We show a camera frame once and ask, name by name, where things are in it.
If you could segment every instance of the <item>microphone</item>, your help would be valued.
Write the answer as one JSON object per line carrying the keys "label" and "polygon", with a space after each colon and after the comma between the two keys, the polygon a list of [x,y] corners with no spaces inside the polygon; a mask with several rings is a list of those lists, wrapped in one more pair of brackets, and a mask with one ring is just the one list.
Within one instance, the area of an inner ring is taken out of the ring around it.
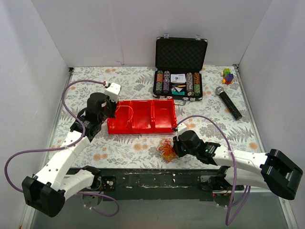
{"label": "microphone", "polygon": [[227,106],[231,114],[234,116],[235,120],[241,119],[243,116],[238,111],[234,103],[231,101],[227,93],[224,91],[223,87],[217,87],[215,90],[216,94],[220,96],[224,104]]}

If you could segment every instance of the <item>red plastic container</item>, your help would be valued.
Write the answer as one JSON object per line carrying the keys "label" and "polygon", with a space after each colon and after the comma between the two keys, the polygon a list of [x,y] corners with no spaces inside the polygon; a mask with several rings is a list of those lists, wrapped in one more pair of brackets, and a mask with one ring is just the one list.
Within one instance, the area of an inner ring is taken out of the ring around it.
{"label": "red plastic container", "polygon": [[177,126],[173,99],[120,101],[115,116],[108,118],[109,134],[172,133]]}

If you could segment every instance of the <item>teal object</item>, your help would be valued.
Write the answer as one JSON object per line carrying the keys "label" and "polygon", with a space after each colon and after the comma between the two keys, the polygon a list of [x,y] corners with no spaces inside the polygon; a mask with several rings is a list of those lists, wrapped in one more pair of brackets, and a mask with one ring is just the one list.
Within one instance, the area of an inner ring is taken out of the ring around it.
{"label": "teal object", "polygon": [[172,94],[184,95],[184,92],[175,92],[175,91],[173,91]]}

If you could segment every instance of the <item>poker chip case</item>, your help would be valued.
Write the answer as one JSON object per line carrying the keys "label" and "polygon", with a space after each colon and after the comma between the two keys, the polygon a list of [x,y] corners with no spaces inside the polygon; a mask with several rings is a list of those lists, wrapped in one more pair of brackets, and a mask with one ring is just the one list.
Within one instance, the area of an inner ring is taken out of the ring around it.
{"label": "poker chip case", "polygon": [[[199,36],[196,38],[174,38],[167,35],[157,37],[153,96],[160,99],[202,100],[201,69],[207,44],[208,41],[200,39]],[[187,82],[184,87],[181,84],[181,92],[174,91],[175,83],[170,80],[172,74],[185,74]]]}

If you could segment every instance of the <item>floral tablecloth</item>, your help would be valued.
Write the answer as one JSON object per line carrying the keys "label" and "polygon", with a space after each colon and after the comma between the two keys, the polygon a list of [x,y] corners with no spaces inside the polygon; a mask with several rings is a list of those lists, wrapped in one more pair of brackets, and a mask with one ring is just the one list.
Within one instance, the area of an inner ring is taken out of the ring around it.
{"label": "floral tablecloth", "polygon": [[[235,77],[233,84],[224,85],[224,87],[243,115],[242,119],[238,121],[234,120],[222,100],[215,94],[216,87],[222,85],[220,72],[224,68],[230,68]],[[153,99],[154,70],[150,67],[77,67],[71,81],[92,79],[115,82],[122,86],[120,100]],[[182,120],[190,115],[205,115],[214,120],[224,131],[233,149],[257,152],[259,144],[234,68],[231,66],[204,66],[202,77],[203,100],[187,102],[185,106],[176,106],[177,120]],[[76,114],[86,107],[91,93],[103,91],[104,88],[99,84],[75,84],[67,93],[66,103]],[[52,148],[62,144],[73,122],[74,119],[63,108],[52,141]],[[194,130],[203,141],[226,144],[218,130],[205,119],[190,118],[185,121],[185,124],[189,129]],[[157,146],[163,137],[172,138],[173,136],[174,134],[109,135],[107,123],[104,123],[102,130],[81,152],[72,167],[90,165],[98,168],[216,168],[212,165],[205,165],[190,155],[175,158],[172,162],[166,163],[157,151]]]}

